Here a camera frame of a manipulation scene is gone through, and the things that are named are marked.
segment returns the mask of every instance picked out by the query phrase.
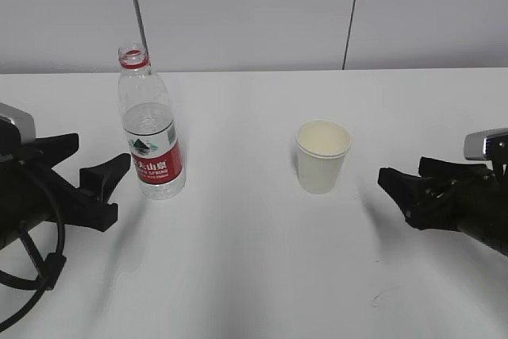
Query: plastic bottle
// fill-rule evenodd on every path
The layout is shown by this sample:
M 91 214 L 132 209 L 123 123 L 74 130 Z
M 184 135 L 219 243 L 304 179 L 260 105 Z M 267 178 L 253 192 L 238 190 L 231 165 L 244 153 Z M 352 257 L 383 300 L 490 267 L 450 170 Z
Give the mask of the plastic bottle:
M 169 95 L 141 44 L 118 49 L 121 121 L 143 194 L 162 200 L 185 185 L 183 158 Z

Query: white table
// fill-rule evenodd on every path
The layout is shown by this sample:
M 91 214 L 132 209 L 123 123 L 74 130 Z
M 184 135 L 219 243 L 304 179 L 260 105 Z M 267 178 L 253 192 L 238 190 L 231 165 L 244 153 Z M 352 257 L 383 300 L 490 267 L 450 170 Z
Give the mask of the white table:
M 508 125 L 508 70 L 164 74 L 187 155 L 176 198 L 145 200 L 131 172 L 106 233 L 69 227 L 54 291 L 9 339 L 337 339 L 508 336 L 508 259 L 450 232 L 411 229 L 377 186 L 380 167 L 463 161 L 464 136 Z M 39 137 L 78 132 L 57 167 L 127 151 L 117 74 L 3 75 L 1 102 Z M 350 129 L 336 189 L 307 194 L 291 165 L 312 118 Z M 53 248 L 55 228 L 34 230 Z M 0 268 L 33 276 L 19 243 Z M 0 287 L 0 318 L 29 296 Z

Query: white paper cup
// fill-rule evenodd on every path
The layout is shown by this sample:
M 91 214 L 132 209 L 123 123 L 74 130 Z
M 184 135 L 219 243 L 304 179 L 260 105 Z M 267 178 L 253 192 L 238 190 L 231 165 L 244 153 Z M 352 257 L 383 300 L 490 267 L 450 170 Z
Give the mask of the white paper cup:
M 311 194 L 330 192 L 344 158 L 351 148 L 351 135 L 331 121 L 308 121 L 296 135 L 298 181 Z

